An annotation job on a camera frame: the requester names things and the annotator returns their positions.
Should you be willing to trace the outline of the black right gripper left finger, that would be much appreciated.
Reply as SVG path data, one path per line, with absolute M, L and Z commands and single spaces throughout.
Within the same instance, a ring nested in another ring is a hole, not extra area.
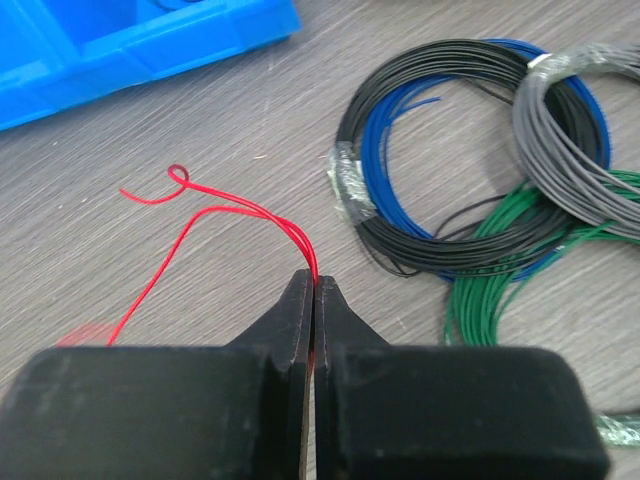
M 224 346 L 57 347 L 1 406 L 5 479 L 301 479 L 313 283 Z

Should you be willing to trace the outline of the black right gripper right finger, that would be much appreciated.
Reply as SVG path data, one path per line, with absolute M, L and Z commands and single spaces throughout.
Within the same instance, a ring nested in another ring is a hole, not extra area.
M 581 385 L 531 347 L 392 345 L 331 277 L 315 299 L 321 479 L 603 479 Z

